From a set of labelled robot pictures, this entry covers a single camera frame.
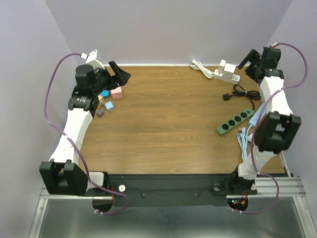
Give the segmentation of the pink cube adapter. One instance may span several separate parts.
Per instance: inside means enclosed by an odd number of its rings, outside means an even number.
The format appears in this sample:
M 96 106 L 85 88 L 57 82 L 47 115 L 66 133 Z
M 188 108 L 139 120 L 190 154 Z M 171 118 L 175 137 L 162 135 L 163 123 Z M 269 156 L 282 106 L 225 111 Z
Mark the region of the pink cube adapter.
M 121 87 L 117 87 L 111 90 L 110 93 L 114 100 L 123 98 L 123 92 Z

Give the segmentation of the blue square adapter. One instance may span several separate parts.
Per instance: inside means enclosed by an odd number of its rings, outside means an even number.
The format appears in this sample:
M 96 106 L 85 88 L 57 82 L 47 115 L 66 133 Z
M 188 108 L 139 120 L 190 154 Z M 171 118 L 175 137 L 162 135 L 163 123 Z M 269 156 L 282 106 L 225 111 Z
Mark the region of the blue square adapter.
M 110 93 L 108 90 L 103 90 L 101 93 L 100 93 L 100 96 L 103 97 L 103 98 L 109 98 L 110 97 Z

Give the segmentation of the orange cube adapter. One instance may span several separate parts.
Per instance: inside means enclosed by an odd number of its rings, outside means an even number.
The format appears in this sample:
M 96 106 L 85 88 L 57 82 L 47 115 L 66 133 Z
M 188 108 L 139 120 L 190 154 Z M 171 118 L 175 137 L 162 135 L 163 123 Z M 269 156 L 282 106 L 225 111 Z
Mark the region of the orange cube adapter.
M 98 100 L 99 100 L 99 104 L 97 108 L 100 109 L 105 104 L 105 100 L 101 95 L 98 96 Z

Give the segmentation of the light blue small adapter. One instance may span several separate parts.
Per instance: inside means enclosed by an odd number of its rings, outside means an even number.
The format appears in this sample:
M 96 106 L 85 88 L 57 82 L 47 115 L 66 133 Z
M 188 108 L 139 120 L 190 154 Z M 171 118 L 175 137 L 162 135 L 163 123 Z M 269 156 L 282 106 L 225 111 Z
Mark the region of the light blue small adapter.
M 105 103 L 105 108 L 108 112 L 112 112 L 115 109 L 114 104 L 112 102 Z

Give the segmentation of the white power strip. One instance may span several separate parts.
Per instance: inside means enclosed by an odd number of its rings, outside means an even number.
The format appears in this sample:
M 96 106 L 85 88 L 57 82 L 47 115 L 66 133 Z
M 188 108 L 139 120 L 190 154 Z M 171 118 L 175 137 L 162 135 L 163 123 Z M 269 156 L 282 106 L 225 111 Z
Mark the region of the white power strip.
M 224 73 L 220 73 L 217 69 L 214 71 L 213 77 L 232 84 L 240 83 L 240 75 L 232 74 L 231 76 L 226 76 Z

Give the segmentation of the dark grey small adapter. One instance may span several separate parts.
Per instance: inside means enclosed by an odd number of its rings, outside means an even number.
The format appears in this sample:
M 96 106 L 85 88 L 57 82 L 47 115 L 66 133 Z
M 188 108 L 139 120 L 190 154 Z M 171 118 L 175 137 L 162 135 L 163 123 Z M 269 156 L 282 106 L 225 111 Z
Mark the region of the dark grey small adapter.
M 105 111 L 103 110 L 103 109 L 99 109 L 97 112 L 96 112 L 96 115 L 98 116 L 98 117 L 102 117 L 103 115 L 105 114 Z

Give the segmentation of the dark green power strip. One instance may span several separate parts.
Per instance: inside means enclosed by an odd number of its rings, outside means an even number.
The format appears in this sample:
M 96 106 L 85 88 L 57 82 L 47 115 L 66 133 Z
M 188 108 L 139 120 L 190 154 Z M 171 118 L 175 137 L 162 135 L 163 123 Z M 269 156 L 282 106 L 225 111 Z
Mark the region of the dark green power strip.
M 244 122 L 246 119 L 250 118 L 254 115 L 254 110 L 251 108 L 247 108 L 240 113 L 236 114 L 234 117 L 220 124 L 215 132 L 219 136 L 225 135 L 227 132 L 232 130 L 234 127 L 238 126 L 240 123 Z

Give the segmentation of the light blue power strip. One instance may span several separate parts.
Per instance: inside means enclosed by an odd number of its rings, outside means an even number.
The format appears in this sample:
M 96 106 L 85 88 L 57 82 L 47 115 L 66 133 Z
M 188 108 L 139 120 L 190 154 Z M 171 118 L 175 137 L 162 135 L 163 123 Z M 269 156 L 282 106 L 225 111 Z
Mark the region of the light blue power strip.
M 241 128 L 239 130 L 240 133 L 237 135 L 238 144 L 239 144 L 239 146 L 241 148 L 241 152 L 242 152 L 242 161 L 243 162 L 246 161 L 246 159 L 247 159 L 248 143 L 251 141 L 250 129 L 256 125 L 256 122 L 257 122 L 259 117 L 260 117 L 260 119 L 262 119 L 266 114 L 266 110 L 264 110 L 264 112 L 262 114 L 260 114 L 263 107 L 264 107 L 264 103 L 262 103 L 262 105 L 259 107 L 259 109 L 250 118 L 250 120 L 248 122 L 249 127 L 248 128 L 246 128 L 246 127 Z

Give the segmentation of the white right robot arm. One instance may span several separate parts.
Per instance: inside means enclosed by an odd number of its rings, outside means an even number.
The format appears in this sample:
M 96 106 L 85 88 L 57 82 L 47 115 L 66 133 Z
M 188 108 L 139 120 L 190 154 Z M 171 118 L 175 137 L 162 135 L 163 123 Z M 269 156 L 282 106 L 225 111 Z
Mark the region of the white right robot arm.
M 265 116 L 258 119 L 254 127 L 250 154 L 228 181 L 228 188 L 233 193 L 251 188 L 262 167 L 290 147 L 301 125 L 301 118 L 293 114 L 286 99 L 284 74 L 277 69 L 280 57 L 281 50 L 275 43 L 264 47 L 262 53 L 252 49 L 238 65 L 241 69 L 249 63 L 245 73 L 259 86 L 264 101 L 261 112 Z

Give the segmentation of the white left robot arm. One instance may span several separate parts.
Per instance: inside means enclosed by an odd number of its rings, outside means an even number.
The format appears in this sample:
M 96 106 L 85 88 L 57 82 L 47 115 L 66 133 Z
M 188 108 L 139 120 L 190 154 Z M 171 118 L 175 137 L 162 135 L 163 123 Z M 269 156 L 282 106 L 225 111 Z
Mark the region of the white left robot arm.
M 75 69 L 76 86 L 68 102 L 62 136 L 49 160 L 41 162 L 39 167 L 49 194 L 83 196 L 92 188 L 98 195 L 106 195 L 110 191 L 106 172 L 89 172 L 79 166 L 83 158 L 80 149 L 100 102 L 98 96 L 103 90 L 124 86 L 131 77 L 114 61 L 110 61 L 109 66 L 113 75 L 104 67 L 90 64 Z

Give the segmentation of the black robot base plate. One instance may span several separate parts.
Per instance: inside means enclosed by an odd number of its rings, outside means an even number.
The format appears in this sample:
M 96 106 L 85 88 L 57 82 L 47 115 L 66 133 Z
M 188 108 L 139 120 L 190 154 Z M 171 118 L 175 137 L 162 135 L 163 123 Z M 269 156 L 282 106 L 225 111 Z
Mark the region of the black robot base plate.
M 109 175 L 118 191 L 126 187 L 129 207 L 227 206 L 227 196 L 256 195 L 255 190 L 229 190 L 228 174 Z

